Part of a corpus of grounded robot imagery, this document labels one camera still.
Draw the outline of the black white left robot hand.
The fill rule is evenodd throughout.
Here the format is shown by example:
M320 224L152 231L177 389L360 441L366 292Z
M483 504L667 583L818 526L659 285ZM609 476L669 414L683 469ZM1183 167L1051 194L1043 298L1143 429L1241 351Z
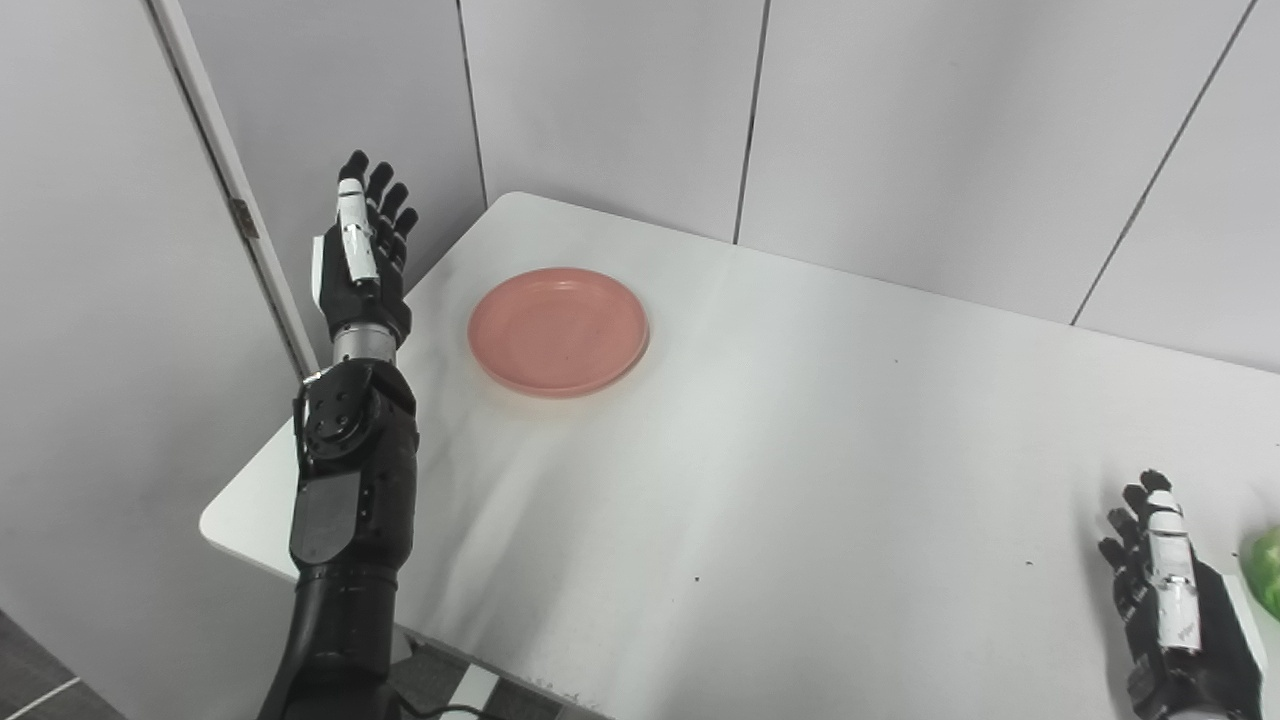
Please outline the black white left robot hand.
M314 240L312 296L333 340L349 325L372 324L396 346L410 336L404 301L407 240L419 223L407 187L387 161L355 150L339 169L335 220Z

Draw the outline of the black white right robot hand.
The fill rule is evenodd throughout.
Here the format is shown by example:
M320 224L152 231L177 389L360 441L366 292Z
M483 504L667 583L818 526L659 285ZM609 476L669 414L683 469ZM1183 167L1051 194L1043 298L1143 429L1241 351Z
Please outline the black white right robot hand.
M1132 660L1139 719L1262 719L1266 655L1239 580L1201 560L1161 471L1123 487L1097 550Z

